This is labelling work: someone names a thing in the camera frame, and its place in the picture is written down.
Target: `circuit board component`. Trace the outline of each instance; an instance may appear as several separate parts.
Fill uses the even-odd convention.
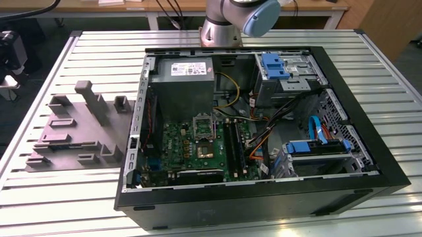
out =
[[[196,141],[213,139],[212,118],[205,113],[193,117],[193,137]]]

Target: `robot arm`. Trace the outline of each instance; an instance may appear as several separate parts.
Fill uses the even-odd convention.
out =
[[[275,24],[279,12],[276,0],[207,0],[201,45],[240,46],[240,30],[251,37],[263,36]]]

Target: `table leg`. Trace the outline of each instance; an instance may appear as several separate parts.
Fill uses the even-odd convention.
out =
[[[146,12],[149,31],[159,30],[159,22],[157,22],[159,13],[157,12]]]
[[[335,30],[337,23],[340,22],[344,11],[332,11],[332,15],[329,16],[327,23],[324,25],[324,30]]]

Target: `power supply label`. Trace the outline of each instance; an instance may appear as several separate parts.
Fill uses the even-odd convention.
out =
[[[171,65],[172,76],[207,75],[205,63],[173,63]]]

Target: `slotted aluminum table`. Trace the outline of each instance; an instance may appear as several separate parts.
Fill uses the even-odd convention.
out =
[[[384,236],[422,232],[422,98],[366,37],[353,31],[271,31],[245,46],[323,46],[407,174],[411,186],[337,216],[145,232],[113,210],[118,168],[26,173],[52,95],[89,80],[105,100],[134,98],[144,49],[199,46],[195,31],[72,33],[0,161],[0,236]]]

